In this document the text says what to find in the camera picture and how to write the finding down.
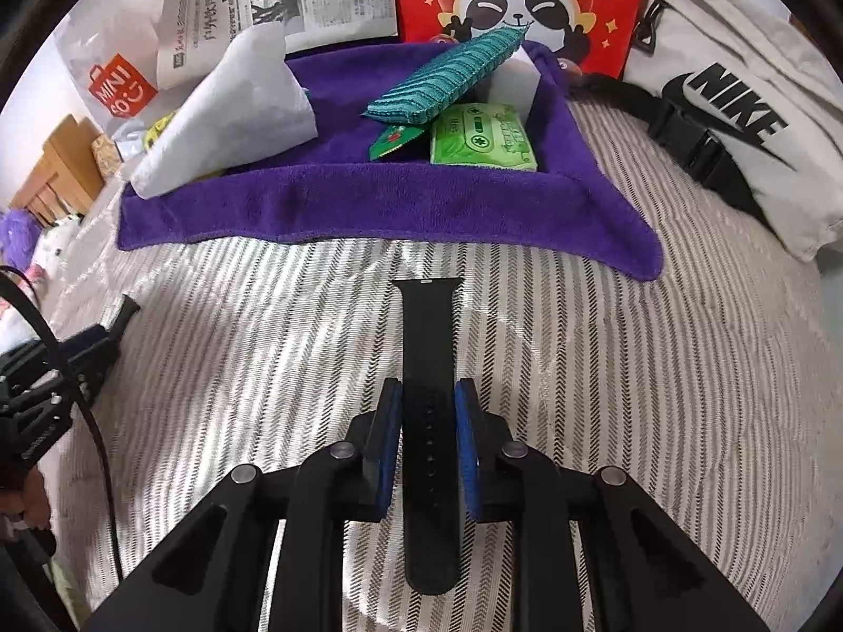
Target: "metal screw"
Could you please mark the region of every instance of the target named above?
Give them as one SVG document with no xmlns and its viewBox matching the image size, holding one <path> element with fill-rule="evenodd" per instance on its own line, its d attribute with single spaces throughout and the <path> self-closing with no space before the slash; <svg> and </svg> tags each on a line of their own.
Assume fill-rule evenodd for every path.
<svg viewBox="0 0 843 632">
<path fill-rule="evenodd" d="M 243 465 L 237 466 L 233 471 L 231 471 L 231 479 L 234 483 L 238 485 L 247 485 L 253 479 L 255 479 L 258 475 L 258 470 L 254 466 L 250 466 L 248 463 L 244 463 Z"/>
<path fill-rule="evenodd" d="M 527 455 L 527 445 L 522 441 L 508 441 L 503 445 L 503 455 L 507 458 L 524 458 Z"/>
<path fill-rule="evenodd" d="M 339 441 L 336 444 L 330 445 L 330 455 L 334 458 L 351 458 L 356 453 L 357 450 L 350 441 Z"/>
<path fill-rule="evenodd" d="M 602 479 L 606 485 L 620 487 L 626 482 L 626 473 L 616 466 L 606 466 L 600 471 L 600 479 Z"/>
</svg>

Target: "purple towel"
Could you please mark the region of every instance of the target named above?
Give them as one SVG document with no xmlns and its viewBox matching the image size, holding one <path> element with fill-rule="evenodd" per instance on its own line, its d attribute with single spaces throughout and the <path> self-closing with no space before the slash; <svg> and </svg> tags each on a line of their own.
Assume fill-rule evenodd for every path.
<svg viewBox="0 0 843 632">
<path fill-rule="evenodd" d="M 368 148 L 385 126 L 361 112 L 444 46 L 346 48 L 289 61 L 309 89 L 318 138 L 151 200 L 126 187 L 117 246 L 233 235 L 506 242 L 579 254 L 654 280 L 663 265 L 659 239 L 597 168 L 551 52 L 527 47 L 542 74 L 526 125 L 540 172 L 433 166 L 424 138 L 396 151 L 396 161 L 370 163 Z"/>
</svg>

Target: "white napkin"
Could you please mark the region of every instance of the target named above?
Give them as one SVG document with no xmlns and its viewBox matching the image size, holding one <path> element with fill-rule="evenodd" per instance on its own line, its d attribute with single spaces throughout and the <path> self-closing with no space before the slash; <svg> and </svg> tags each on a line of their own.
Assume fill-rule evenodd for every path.
<svg viewBox="0 0 843 632">
<path fill-rule="evenodd" d="M 486 102 L 509 104 L 522 124 L 527 123 L 533 107 L 541 73 L 523 47 L 519 47 L 503 64 L 492 71 L 486 87 Z"/>
<path fill-rule="evenodd" d="M 222 168 L 279 154 L 316 137 L 316 118 L 287 64 L 282 22 L 246 28 L 138 164 L 145 200 Z"/>
</svg>

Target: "green snack packet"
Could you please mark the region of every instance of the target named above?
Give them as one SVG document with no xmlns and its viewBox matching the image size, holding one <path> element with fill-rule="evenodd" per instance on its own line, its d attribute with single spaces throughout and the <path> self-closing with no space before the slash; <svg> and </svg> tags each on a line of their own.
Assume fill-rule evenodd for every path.
<svg viewBox="0 0 843 632">
<path fill-rule="evenodd" d="M 507 104 L 452 104 L 433 124 L 431 164 L 535 171 L 533 148 Z"/>
<path fill-rule="evenodd" d="M 381 156 L 397 150 L 427 131 L 426 125 L 391 125 L 381 137 L 369 147 L 369 160 L 374 162 Z"/>
</svg>

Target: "miniso bag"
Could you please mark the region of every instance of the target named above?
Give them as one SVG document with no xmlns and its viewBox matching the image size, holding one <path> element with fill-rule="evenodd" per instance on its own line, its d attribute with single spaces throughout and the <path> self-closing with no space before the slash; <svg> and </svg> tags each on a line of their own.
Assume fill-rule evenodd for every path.
<svg viewBox="0 0 843 632">
<path fill-rule="evenodd" d="M 801 33 L 744 1 L 662 1 L 652 55 L 633 47 L 623 80 L 702 109 L 782 243 L 813 259 L 843 236 L 843 84 Z"/>
<path fill-rule="evenodd" d="M 163 0 L 80 0 L 56 27 L 56 47 L 87 111 L 124 161 L 142 151 L 146 129 L 178 109 L 195 83 L 159 90 Z"/>
</svg>

